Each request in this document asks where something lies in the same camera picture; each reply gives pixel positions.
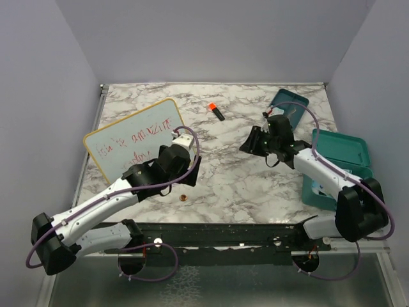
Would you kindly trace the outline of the blue divided tray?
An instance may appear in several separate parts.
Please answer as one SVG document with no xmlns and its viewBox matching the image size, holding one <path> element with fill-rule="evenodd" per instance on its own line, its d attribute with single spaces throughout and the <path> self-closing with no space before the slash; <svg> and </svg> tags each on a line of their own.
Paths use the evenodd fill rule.
<svg viewBox="0 0 409 307">
<path fill-rule="evenodd" d="M 272 114 L 283 114 L 286 116 L 291 109 L 297 109 L 296 113 L 294 113 L 291 118 L 286 116 L 290 122 L 292 130 L 295 130 L 300 123 L 305 108 L 308 107 L 308 105 L 308 98 L 283 88 L 277 92 L 270 103 L 270 107 L 274 107 L 272 109 Z"/>
</svg>

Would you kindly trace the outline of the large blue bandage packet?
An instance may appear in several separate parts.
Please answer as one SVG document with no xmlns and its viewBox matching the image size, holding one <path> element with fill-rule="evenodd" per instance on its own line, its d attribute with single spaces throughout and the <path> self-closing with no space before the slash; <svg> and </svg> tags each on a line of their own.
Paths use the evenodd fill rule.
<svg viewBox="0 0 409 307">
<path fill-rule="evenodd" d="M 314 180 L 312 181 L 312 184 L 311 184 L 311 190 L 314 194 L 330 197 L 330 194 L 328 193 L 328 191 L 321 184 L 319 184 L 318 182 Z"/>
</svg>

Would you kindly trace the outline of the teal medicine box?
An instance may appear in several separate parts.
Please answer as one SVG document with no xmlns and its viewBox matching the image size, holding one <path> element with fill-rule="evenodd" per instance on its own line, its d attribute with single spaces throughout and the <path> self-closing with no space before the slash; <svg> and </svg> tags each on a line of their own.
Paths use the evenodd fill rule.
<svg viewBox="0 0 409 307">
<path fill-rule="evenodd" d="M 360 178 L 371 178 L 371 158 L 367 144 L 363 139 L 321 130 L 313 130 L 312 139 L 318 138 L 317 151 L 336 166 Z M 330 197 L 314 194 L 311 190 L 312 179 L 303 177 L 302 202 L 318 209 L 335 211 L 337 202 Z"/>
</svg>

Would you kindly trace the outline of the black handled scissors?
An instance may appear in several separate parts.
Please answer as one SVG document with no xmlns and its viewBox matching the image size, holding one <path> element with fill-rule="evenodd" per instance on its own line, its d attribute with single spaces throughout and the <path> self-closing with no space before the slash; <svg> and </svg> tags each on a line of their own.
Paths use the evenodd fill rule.
<svg viewBox="0 0 409 307">
<path fill-rule="evenodd" d="M 294 113 L 296 113 L 296 111 L 297 111 L 297 109 L 296 108 L 293 108 L 293 109 L 291 109 L 289 112 L 288 112 L 288 114 L 286 115 L 288 118 L 291 118 L 292 117 L 292 115 L 294 114 Z"/>
</svg>

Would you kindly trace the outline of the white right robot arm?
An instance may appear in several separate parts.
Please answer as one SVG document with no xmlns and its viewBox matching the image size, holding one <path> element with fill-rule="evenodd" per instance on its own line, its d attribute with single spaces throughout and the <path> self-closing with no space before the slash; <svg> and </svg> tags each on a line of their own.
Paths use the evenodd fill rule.
<svg viewBox="0 0 409 307">
<path fill-rule="evenodd" d="M 322 184 L 337 202 L 333 217 L 317 216 L 302 223 L 303 229 L 293 235 L 298 249 L 308 250 L 323 237 L 356 242 L 388 225 L 379 182 L 348 173 L 320 155 L 311 144 L 296 140 L 285 116 L 271 116 L 263 127 L 253 126 L 239 149 L 264 158 L 276 155 L 279 162 Z"/>
</svg>

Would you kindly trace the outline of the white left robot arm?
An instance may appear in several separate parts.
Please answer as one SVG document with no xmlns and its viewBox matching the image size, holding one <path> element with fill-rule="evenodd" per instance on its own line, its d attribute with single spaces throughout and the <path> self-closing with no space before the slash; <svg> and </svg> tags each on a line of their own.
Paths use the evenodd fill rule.
<svg viewBox="0 0 409 307">
<path fill-rule="evenodd" d="M 52 276 L 69 268 L 79 256 L 94 253 L 97 246 L 137 251 L 141 236 L 130 223 L 116 224 L 112 240 L 97 237 L 95 227 L 127 207 L 161 195 L 173 184 L 194 187 L 200 163 L 199 154 L 191 159 L 189 151 L 180 145 L 162 145 L 156 159 L 132 165 L 107 189 L 78 207 L 52 217 L 44 212 L 38 214 L 31 225 L 33 247 L 26 267 L 34 268 L 30 261 L 36 254 L 40 260 L 37 266 Z"/>
</svg>

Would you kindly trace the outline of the yellow framed whiteboard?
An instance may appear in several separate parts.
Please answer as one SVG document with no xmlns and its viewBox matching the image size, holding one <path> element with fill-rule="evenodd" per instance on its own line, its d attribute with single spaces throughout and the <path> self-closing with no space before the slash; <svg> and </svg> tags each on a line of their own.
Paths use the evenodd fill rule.
<svg viewBox="0 0 409 307">
<path fill-rule="evenodd" d="M 111 184 L 132 165 L 158 157 L 159 147 L 169 146 L 171 132 L 183 124 L 176 102 L 167 98 L 87 134 L 83 144 Z"/>
</svg>

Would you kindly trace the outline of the orange black highlighter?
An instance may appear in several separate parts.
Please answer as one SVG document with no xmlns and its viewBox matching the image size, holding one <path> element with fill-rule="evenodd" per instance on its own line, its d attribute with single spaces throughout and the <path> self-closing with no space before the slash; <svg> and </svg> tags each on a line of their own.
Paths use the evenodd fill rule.
<svg viewBox="0 0 409 307">
<path fill-rule="evenodd" d="M 210 103 L 209 104 L 209 108 L 212 111 L 212 113 L 220 120 L 220 121 L 224 121 L 225 117 L 224 115 L 221 113 L 221 111 L 219 110 L 219 108 L 214 104 L 214 103 Z"/>
</svg>

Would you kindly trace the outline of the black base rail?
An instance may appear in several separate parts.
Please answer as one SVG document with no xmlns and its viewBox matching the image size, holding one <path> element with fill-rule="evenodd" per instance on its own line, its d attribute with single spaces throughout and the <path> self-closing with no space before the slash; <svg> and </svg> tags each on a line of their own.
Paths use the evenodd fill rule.
<svg viewBox="0 0 409 307">
<path fill-rule="evenodd" d="M 174 248 L 152 246 L 145 251 L 124 252 L 104 248 L 108 255 L 120 254 L 134 264 L 145 260 L 152 267 L 221 265 L 291 265 L 292 253 L 328 251 L 321 239 L 310 239 L 301 224 L 200 224 L 138 223 L 137 237 L 130 247 L 161 239 Z"/>
</svg>

